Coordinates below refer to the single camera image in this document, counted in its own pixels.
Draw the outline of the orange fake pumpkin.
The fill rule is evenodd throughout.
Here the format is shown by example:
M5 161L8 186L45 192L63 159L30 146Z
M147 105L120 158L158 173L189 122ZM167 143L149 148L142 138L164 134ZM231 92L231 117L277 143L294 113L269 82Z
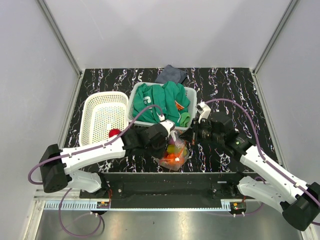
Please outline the orange fake pumpkin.
M179 166L181 166L181 164L183 163L183 160L181 157L179 157L179 161L175 161L175 157L164 157L161 160L166 166L169 166L171 168L177 168Z

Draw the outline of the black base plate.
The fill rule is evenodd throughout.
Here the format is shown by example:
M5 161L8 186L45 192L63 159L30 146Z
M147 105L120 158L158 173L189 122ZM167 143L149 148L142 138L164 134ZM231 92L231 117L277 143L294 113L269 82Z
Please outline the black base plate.
M227 201L241 200L237 189L243 177L256 173L103 173L109 191L80 190L81 200L106 200L112 210L226 211Z

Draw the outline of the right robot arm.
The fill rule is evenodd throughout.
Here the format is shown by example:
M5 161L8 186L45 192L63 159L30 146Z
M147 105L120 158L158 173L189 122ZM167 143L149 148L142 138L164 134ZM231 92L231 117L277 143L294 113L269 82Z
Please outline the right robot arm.
M238 132L223 112L213 119L194 118L181 138L195 145L207 142L237 162L249 167L267 181L259 182L248 175L227 185L228 195L254 198L280 212L295 229L305 231L320 213L320 185L311 184L288 172L266 155L252 139Z

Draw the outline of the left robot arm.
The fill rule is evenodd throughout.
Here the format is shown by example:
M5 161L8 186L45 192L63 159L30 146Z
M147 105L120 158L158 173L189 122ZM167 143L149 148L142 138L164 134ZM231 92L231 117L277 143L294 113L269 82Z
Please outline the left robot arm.
M59 149L56 144L50 145L39 162L43 190L55 193L73 188L103 198L108 193L106 181L98 173L84 172L82 168L131 155L161 159L174 128L172 121L165 120L150 127L126 128L105 142L83 147Z

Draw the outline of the green garment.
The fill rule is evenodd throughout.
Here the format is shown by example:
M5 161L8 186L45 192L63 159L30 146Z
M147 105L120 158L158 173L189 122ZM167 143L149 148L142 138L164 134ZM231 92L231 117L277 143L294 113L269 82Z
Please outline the green garment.
M166 120L170 120L177 127L180 127L181 114L189 113L190 104L191 101L187 98L186 89L180 83L176 84L172 81L163 85L143 83L135 90L132 101L132 116L136 117L147 106L157 105L158 107L146 110L137 120L157 124L160 122L158 115L164 115Z

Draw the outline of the white basket with clothes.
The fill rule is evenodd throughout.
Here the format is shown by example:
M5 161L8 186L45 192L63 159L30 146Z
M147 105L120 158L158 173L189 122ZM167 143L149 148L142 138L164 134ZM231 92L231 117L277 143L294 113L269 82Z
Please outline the white basket with clothes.
M132 122L145 107L147 109L135 124L149 127L160 122L161 114L165 120L175 123L175 128L185 131L196 116L197 93L193 88L169 81L165 84L139 82L134 85L129 97L126 119Z

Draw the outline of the yellow fake fruit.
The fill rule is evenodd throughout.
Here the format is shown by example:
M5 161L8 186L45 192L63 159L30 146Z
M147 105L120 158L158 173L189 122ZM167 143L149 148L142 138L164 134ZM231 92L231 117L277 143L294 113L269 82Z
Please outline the yellow fake fruit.
M170 158L173 158L173 157L180 157L181 155L182 156L186 156L187 155L187 148L185 146L181 146L181 147L178 147L176 145L173 145L173 144L170 144L168 147L167 147L167 156L170 157Z

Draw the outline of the red fake round fruit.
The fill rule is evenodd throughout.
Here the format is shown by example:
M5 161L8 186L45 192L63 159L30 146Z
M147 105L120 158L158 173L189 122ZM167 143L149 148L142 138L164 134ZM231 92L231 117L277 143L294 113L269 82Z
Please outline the red fake round fruit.
M108 137L112 138L113 136L117 136L120 133L121 133L121 130L119 130L117 128L113 128L108 132Z

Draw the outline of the light green cloth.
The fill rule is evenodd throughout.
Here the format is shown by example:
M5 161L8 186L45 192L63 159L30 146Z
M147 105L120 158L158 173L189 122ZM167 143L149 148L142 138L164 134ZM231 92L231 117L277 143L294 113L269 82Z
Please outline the light green cloth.
M180 115L179 126L182 128L187 128L190 121L191 115L188 112L183 112Z

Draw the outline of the grey folded cloth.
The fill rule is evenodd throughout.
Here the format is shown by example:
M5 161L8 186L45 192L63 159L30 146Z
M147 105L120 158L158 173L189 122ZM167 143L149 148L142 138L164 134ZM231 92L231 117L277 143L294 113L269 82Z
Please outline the grey folded cloth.
M174 82L182 84L187 78L187 73L171 65L167 65L155 80L157 84L165 84L167 82Z

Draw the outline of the clear zip top bag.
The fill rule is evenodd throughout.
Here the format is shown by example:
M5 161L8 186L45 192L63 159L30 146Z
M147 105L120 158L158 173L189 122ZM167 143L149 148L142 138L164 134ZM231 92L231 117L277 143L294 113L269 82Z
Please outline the clear zip top bag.
M163 158L153 158L160 166L171 171L178 171L189 157L186 141L180 138L181 131L173 131L170 134L168 145Z

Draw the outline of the white perforated basket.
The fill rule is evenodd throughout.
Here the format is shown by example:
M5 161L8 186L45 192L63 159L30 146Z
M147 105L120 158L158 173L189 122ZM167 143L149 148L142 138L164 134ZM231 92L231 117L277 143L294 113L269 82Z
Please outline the white perforated basket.
M127 95L120 91L104 91L90 95L83 106L79 145L82 147L106 141L113 129L123 131L128 126L128 102Z

